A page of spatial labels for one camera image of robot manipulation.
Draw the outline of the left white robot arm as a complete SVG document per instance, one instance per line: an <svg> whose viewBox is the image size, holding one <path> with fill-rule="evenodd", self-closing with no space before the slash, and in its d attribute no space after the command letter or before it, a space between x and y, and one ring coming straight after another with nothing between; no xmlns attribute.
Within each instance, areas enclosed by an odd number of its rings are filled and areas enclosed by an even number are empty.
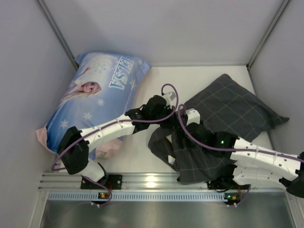
<svg viewBox="0 0 304 228"><path fill-rule="evenodd" d="M179 98L174 92L155 95L147 104L131 109L107 123L85 129L69 128L57 152L69 175L81 175L94 184L105 184L108 174L103 166L89 158L89 153L114 139L162 124L175 113Z"/></svg>

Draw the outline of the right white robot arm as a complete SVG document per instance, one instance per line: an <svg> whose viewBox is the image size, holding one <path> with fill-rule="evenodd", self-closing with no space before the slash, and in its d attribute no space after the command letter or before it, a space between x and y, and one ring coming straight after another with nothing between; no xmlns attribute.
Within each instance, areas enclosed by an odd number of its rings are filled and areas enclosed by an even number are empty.
<svg viewBox="0 0 304 228"><path fill-rule="evenodd" d="M224 183L270 186L304 196L304 155L260 147L227 132L211 133L198 123L181 125L191 143L217 159L230 162L220 175Z"/></svg>

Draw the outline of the grey checked pillowcase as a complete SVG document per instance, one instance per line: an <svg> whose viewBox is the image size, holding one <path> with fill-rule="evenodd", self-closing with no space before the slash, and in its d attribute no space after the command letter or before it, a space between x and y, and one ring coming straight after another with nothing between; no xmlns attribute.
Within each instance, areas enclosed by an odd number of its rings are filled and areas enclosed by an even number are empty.
<svg viewBox="0 0 304 228"><path fill-rule="evenodd" d="M223 74L185 103L200 113L201 123L212 133L228 132L252 142L262 132L289 121L273 111L257 96ZM171 135L172 145L166 140ZM148 143L151 152L180 174L182 184L212 181L218 178L226 159L217 159L202 149L179 149L176 131L157 128ZM175 158L169 164L168 156Z"/></svg>

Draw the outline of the white pillow yellow trim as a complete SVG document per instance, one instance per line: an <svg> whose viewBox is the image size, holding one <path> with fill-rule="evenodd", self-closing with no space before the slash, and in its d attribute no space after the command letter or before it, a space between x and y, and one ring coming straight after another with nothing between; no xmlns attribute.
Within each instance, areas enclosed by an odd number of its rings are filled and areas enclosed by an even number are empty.
<svg viewBox="0 0 304 228"><path fill-rule="evenodd" d="M169 142L170 145L172 145L171 135L166 136L166 140ZM169 164L174 164L175 158L172 157L171 155L169 155L168 156L168 162L169 162Z"/></svg>

